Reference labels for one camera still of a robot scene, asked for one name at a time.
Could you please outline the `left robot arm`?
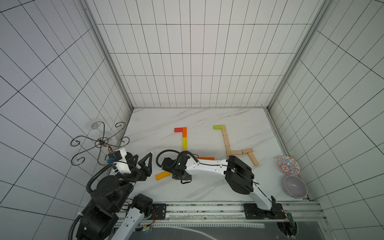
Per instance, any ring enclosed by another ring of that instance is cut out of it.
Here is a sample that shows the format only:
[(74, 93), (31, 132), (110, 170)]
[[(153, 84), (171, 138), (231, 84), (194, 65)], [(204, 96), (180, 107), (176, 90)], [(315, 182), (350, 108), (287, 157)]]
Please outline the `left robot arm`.
[(117, 213), (134, 189), (133, 184), (152, 174), (152, 156), (149, 153), (138, 162), (135, 155), (129, 163), (121, 151), (108, 154), (106, 166), (87, 183), (91, 200), (72, 223), (68, 239), (106, 239), (119, 219)]

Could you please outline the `natural block diagonal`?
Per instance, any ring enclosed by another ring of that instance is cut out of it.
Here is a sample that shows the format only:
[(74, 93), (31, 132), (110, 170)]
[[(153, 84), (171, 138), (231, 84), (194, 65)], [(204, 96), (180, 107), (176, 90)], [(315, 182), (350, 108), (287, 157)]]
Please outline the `natural block diagonal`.
[(259, 166), (260, 163), (259, 161), (257, 160), (257, 158), (255, 157), (254, 153), (253, 152), (249, 152), (247, 153), (247, 155), (249, 156), (249, 158), (251, 159), (252, 163), (254, 164), (254, 166)]
[(222, 134), (223, 134), (223, 135), (227, 135), (228, 133), (227, 133), (227, 128), (226, 128), (226, 126), (225, 126), (225, 125), (221, 125), (221, 127), (222, 127)]

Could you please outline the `natural block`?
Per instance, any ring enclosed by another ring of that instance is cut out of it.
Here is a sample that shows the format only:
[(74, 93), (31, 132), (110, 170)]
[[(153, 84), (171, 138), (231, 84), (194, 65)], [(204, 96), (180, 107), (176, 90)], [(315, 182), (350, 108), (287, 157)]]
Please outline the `natural block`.
[(226, 146), (226, 153), (227, 153), (227, 157), (229, 157), (231, 155), (231, 147), (230, 147), (230, 145)]
[(231, 155), (243, 155), (243, 151), (231, 151)]
[(242, 150), (242, 154), (249, 154), (249, 153), (253, 153), (254, 150), (252, 148), (249, 148), (249, 149), (245, 149), (245, 150)]
[(229, 146), (230, 145), (230, 141), (229, 141), (228, 135), (223, 135), (223, 138), (224, 138), (225, 146)]

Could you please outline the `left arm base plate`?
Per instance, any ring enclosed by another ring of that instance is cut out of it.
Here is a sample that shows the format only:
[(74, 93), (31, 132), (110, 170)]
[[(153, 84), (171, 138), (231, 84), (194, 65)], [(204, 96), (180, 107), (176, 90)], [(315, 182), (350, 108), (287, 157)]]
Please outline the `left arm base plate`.
[(167, 204), (153, 204), (152, 210), (150, 212), (150, 220), (165, 220), (167, 213)]

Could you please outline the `long orange block bottom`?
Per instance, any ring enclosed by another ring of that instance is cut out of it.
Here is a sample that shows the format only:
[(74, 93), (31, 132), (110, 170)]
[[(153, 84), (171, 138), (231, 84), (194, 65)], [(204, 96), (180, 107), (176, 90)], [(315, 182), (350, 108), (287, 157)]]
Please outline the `long orange block bottom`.
[(199, 160), (209, 160), (209, 161), (215, 161), (216, 159), (214, 157), (198, 157)]

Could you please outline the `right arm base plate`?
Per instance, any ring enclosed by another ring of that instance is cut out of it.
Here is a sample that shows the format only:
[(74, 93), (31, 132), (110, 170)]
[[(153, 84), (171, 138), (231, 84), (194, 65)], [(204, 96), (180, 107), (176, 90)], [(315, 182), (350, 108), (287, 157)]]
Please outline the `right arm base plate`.
[(283, 206), (278, 203), (272, 204), (271, 210), (262, 210), (257, 204), (243, 204), (247, 220), (284, 220)]

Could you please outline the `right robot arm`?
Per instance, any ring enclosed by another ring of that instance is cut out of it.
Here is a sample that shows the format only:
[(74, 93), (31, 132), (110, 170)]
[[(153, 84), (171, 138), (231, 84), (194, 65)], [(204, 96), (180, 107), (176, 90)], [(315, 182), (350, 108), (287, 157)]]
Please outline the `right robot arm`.
[(255, 181), (250, 166), (235, 156), (224, 160), (200, 160), (189, 151), (164, 150), (156, 157), (156, 164), (163, 171), (172, 174), (181, 184), (189, 184), (197, 175), (213, 175), (224, 179), (232, 191), (249, 196), (254, 202), (245, 204), (245, 210), (251, 217), (266, 220), (284, 220), (287, 214), (273, 196), (268, 195)]

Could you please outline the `yellow-green block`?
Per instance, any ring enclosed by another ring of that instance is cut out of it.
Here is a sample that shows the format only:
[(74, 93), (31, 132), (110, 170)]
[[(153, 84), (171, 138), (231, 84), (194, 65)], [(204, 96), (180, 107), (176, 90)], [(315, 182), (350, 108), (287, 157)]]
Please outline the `yellow-green block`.
[(187, 138), (183, 138), (182, 149), (186, 150), (186, 149), (187, 149), (187, 146), (188, 146)]

